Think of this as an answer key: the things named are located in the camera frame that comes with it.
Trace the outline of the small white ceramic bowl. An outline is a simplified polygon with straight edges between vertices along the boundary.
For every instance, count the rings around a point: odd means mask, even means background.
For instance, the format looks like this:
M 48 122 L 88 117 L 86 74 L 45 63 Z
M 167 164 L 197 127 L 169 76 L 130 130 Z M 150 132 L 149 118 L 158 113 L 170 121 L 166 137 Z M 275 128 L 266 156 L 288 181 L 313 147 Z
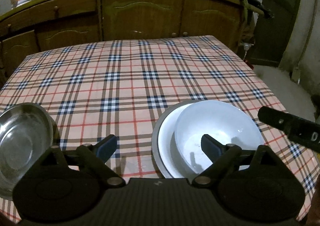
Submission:
M 174 139 L 179 162 L 194 177 L 212 161 L 201 149 L 201 138 L 208 134 L 223 145 L 236 144 L 243 150 L 256 150 L 263 136 L 249 115 L 230 103 L 204 100 L 192 103 L 178 116 Z

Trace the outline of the brown wooden cabinet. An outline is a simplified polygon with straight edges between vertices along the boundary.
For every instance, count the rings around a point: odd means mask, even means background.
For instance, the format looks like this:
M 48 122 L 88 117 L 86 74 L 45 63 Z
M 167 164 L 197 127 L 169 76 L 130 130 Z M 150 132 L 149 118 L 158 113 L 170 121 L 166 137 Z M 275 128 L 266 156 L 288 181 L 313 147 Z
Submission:
M 1 78 L 31 54 L 71 45 L 212 35 L 232 51 L 256 0 L 33 0 L 1 16 Z

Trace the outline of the steel plate on left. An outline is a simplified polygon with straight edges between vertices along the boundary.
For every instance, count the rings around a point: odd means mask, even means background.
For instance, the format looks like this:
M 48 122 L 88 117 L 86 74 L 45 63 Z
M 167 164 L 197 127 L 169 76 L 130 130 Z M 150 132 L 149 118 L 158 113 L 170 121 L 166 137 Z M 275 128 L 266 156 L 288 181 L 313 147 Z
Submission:
M 12 200 L 18 181 L 53 141 L 53 119 L 40 105 L 20 103 L 1 114 L 1 198 Z

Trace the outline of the dark door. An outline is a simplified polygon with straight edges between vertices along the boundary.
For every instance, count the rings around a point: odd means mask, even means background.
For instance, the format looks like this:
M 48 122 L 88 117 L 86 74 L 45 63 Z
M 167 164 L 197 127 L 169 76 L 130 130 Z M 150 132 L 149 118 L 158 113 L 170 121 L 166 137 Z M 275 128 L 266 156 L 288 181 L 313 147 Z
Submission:
M 289 44 L 300 0 L 262 0 L 262 5 L 266 11 L 258 17 L 249 61 L 253 65 L 277 67 Z

